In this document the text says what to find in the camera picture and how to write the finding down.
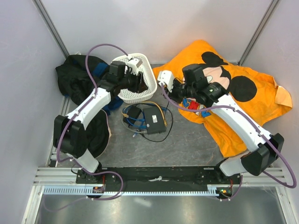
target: metal frame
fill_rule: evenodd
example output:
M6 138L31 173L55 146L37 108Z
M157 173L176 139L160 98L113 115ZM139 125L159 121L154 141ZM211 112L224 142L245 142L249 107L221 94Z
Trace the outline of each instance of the metal frame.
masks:
M42 16L43 20L45 21L47 27L49 28L51 34L53 35L57 45L61 49L63 55L65 58L67 58L69 54L69 51L67 50L63 40L61 39L56 27L54 26L53 21L51 20L45 6L40 0L33 0L33 3L35 4L36 8L38 9L40 15Z
M78 171L79 168L73 168L73 171ZM275 176L279 180L285 182L286 178L281 168L267 168L266 171L271 175ZM92 187L97 186L101 187L102 184L76 184L77 175L71 172L71 168L38 168L36 177L33 183L33 188L31 190L30 198L28 201L28 205L24 214L24 218L22 224L33 224L35 219L37 218L38 209L41 203L42 195L44 194L44 189L48 188L74 188L74 189L82 189L82 187ZM213 184L208 185L208 188L213 190L215 187L227 187L227 185L221 184ZM279 201L281 207L283 209L285 219L288 224L295 224L296 218L295 213L292 211L292 208L289 204L289 200L284 187L281 187L279 183L269 178L265 174L261 174L260 176L252 176L249 173L243 174L243 184L242 188L246 187L276 187ZM64 192L64 195L74 194L73 191ZM189 192L182 193L179 195L188 195ZM135 196L139 195L137 192L129 193L128 195Z
M269 4L268 9L266 10L264 16L262 17L257 29L255 30L248 46L246 47L242 57L240 58L238 65L242 65L255 45L258 37L263 31L267 21L270 16L273 14L275 8L277 7L280 0L272 0ZM57 29L55 28L47 10L45 9L41 0L33 0L37 9L39 10L42 18L44 19L46 25L48 26L51 34L53 35L55 41L60 47L63 55L67 57L69 52L59 35ZM70 108L70 98L63 99L62 109L60 111L61 115L66 115ZM51 161L56 161L56 148L53 146L53 142L49 148L49 159L46 163L46 166L49 166ZM277 177L279 180L286 182L285 175L281 168L268 168L267 172ZM71 172L71 168L39 168L33 183L33 187L30 193L30 197L28 200L28 204L24 213L24 217L22 220L22 224L33 224L36 221L38 209L41 204L41 199L44 194L44 189L51 188L51 186L68 186L67 188L82 188L82 186L90 187L95 186L87 184L76 184L76 175ZM226 187L224 185L208 185L208 187ZM280 184L266 176L265 174L261 174L259 176L252 176L249 173L243 174L243 184L242 187L276 187L278 198L288 224L299 224L298 218L296 217L296 212L293 211L292 206L288 200L288 195L284 187L281 187Z
M271 17L271 15L273 14L275 8L277 7L279 1L280 0L272 0L272 2L269 4L265 14L262 17L262 20L258 24L251 40L249 41L249 44L247 45L244 53L242 54L242 56L240 58L240 61L238 62L238 65L243 65L244 61L246 60L246 58L248 57L249 53L251 52L253 46L255 45L258 37L260 36L263 29L265 28L269 18Z

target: blue cable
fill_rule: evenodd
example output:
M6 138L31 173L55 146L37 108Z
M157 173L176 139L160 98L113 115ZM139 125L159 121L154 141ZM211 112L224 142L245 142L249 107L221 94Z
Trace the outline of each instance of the blue cable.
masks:
M143 111L142 111L142 115L143 115L143 118L145 118L145 116L144 116L144 112L143 112ZM144 121L141 123L141 126L142 126L144 123L145 123L145 119L144 119ZM138 130L139 130L139 129L138 129ZM133 137L135 137L137 134L138 134L138 133L135 132L134 135L133 135Z
M146 126L137 126L137 125L134 125L134 124L132 124L130 121L129 121L129 119L127 118L127 122L131 125L131 126L133 126L133 127L137 127L137 128L142 128L142 129L145 129L146 128Z
M127 117L127 118L130 118L131 120L145 121L145 119L135 119L135 118L132 118L132 117Z

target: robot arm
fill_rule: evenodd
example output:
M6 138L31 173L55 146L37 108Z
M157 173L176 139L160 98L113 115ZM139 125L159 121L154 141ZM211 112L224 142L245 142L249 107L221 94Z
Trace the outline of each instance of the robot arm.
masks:
M212 107L211 111L222 118L247 146L249 152L228 158L220 164L220 169L226 176L244 172L259 175L278 158L262 135L281 151L284 139L280 134L272 135L260 127L219 83L208 83L200 65L184 67L183 74L185 83L182 84L174 79L170 71L161 71L158 76L159 84L166 86L168 96L177 103L181 103L184 97L195 98L205 107Z
M94 116L116 97L122 89L128 89L136 93L148 89L143 79L143 73L137 71L141 64L142 61L137 58L131 59L127 64L113 61L110 65L109 73L97 83L96 94L93 91L74 111L66 116L58 115L55 118L54 147L58 147L62 131L70 118L76 115L64 135L60 150L73 157L80 166L91 173L101 168L101 164L88 150L88 140L85 130Z

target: black cable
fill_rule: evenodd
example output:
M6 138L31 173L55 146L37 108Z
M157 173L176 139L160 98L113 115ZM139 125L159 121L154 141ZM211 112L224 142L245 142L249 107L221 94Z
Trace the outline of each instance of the black cable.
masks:
M169 105L169 101L168 101L167 106L166 106L164 117L166 116L166 111L168 110L168 105Z
M225 194L223 194L223 193L221 193L221 195L223 195L223 196L226 197L226 198L231 198L231 197L232 197L232 195L227 196L227 195L225 195Z
M171 125L170 125L170 128L169 128L169 131L168 131L168 133L167 133L167 135L165 136L165 138L163 138L162 140L160 140L160 141L155 141L155 140L151 140L151 139L148 139L147 137L145 137L144 136L144 134L140 134L142 137L144 137L146 140L149 140L149 141L152 141L152 142L162 142L162 141L164 141L165 139L167 139L167 137L168 137L168 135L170 134L170 131L171 131L171 129L172 129L172 125L173 125L173 115L172 115L172 112L167 108L167 107L163 107L163 106L161 106L161 108L165 108L167 111L169 111L170 112L170 114L171 114Z
M71 172L72 172L73 174L78 175L78 173L76 173L76 172L73 171L73 168L74 168L75 165L76 165L76 164L74 164L74 165L71 167Z

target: white plastic basket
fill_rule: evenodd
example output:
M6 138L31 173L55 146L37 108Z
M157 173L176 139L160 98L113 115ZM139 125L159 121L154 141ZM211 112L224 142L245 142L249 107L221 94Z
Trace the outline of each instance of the white plastic basket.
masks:
M151 69L150 63L147 59L147 57L143 54L134 53L129 54L129 58L139 58L142 60L142 65L138 68L138 71L141 71L144 73L143 79L146 85L149 89L142 93L134 93L127 89L121 90L120 94L118 95L119 98L121 98L125 103L127 104L134 104L139 103L145 100L148 100L152 98L154 93L157 90L157 82L153 73L153 70ZM120 56L115 58L113 61L121 61L124 63L127 63L129 61L129 58L126 55Z

